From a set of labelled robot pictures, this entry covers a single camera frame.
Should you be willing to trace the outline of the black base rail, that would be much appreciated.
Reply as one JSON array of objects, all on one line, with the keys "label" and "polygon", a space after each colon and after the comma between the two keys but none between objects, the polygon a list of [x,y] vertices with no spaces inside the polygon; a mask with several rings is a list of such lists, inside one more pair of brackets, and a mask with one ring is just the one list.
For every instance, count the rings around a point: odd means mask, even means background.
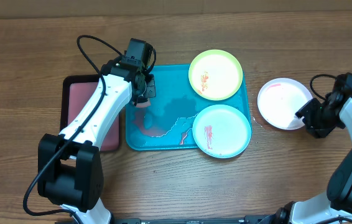
[{"label": "black base rail", "polygon": [[273,223],[272,215],[246,215],[239,218],[185,218],[185,219],[154,219],[141,220],[140,218],[112,218],[112,224],[259,224]]}]

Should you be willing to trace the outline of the green orange sponge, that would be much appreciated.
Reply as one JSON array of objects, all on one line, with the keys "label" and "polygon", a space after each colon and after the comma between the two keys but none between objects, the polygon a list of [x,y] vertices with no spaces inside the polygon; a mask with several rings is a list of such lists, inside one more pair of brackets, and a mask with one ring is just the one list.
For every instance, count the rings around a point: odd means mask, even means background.
[{"label": "green orange sponge", "polygon": [[143,100],[143,101],[136,103],[135,107],[136,108],[146,108],[150,105],[151,105],[150,99],[146,99],[146,100]]}]

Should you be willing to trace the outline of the light blue plate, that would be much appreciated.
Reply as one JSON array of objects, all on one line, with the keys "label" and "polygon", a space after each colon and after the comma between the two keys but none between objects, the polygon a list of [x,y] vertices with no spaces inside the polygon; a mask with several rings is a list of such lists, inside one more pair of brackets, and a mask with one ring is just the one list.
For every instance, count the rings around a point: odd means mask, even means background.
[{"label": "light blue plate", "polygon": [[240,110],[228,105],[212,105],[197,114],[192,134],[196,145],[205,154],[229,159],[244,152],[252,130]]}]

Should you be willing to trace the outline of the white plate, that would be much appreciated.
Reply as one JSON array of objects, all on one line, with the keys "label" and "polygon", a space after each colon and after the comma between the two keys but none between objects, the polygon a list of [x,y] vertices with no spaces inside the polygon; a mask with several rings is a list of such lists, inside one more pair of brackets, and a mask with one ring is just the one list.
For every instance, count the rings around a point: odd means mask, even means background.
[{"label": "white plate", "polygon": [[269,124],[290,131],[305,126],[302,118],[296,117],[295,113],[312,98],[312,94],[300,82],[290,78],[276,78],[259,90],[257,107]]}]

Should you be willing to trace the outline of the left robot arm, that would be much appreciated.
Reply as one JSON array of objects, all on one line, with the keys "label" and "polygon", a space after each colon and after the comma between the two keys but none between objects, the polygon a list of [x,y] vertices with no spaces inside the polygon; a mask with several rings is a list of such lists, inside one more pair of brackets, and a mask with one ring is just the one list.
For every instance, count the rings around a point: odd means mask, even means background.
[{"label": "left robot arm", "polygon": [[38,174],[31,183],[41,197],[59,205],[77,223],[111,223],[101,193],[100,149],[114,120],[128,104],[155,95],[153,64],[146,56],[120,56],[100,71],[86,105],[58,135],[45,134],[38,146]]}]

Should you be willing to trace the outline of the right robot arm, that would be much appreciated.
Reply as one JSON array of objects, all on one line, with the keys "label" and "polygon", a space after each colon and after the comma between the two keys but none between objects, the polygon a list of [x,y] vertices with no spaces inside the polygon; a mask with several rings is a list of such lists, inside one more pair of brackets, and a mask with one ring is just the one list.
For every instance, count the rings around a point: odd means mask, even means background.
[{"label": "right robot arm", "polygon": [[[297,112],[307,131],[326,137],[335,127],[346,128],[352,141],[352,94],[333,91],[320,103],[311,99]],[[326,192],[303,202],[290,202],[270,223],[352,223],[352,149],[332,174]]]}]

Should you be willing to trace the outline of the teal plastic tray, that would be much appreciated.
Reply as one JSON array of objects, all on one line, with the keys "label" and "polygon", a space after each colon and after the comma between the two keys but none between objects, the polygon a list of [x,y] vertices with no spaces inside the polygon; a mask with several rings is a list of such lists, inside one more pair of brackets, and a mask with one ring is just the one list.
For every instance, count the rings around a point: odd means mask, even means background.
[{"label": "teal plastic tray", "polygon": [[126,142],[137,151],[194,149],[192,126],[196,115],[211,105],[229,105],[250,118],[246,85],[226,100],[201,97],[190,85],[189,64],[158,65],[153,68],[156,96],[151,105],[126,105]]}]

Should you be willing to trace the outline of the yellow-green plate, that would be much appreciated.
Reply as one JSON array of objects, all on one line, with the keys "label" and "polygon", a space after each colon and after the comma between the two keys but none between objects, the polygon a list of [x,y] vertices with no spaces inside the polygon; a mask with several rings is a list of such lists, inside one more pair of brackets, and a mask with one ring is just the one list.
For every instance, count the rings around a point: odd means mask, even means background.
[{"label": "yellow-green plate", "polygon": [[232,97],[240,89],[244,73],[234,55],[212,49],[198,54],[192,60],[188,80],[201,97],[221,101]]}]

